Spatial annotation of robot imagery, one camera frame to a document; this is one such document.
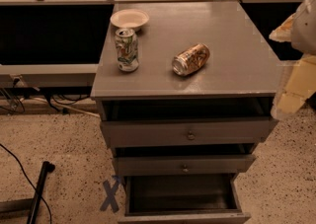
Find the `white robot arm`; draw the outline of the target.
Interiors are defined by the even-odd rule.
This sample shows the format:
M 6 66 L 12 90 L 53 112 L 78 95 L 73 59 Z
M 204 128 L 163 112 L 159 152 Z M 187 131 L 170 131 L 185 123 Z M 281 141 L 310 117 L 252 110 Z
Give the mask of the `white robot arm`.
M 316 54 L 316 0 L 304 0 L 297 10 L 269 34 L 269 39 L 290 42 L 304 54 Z

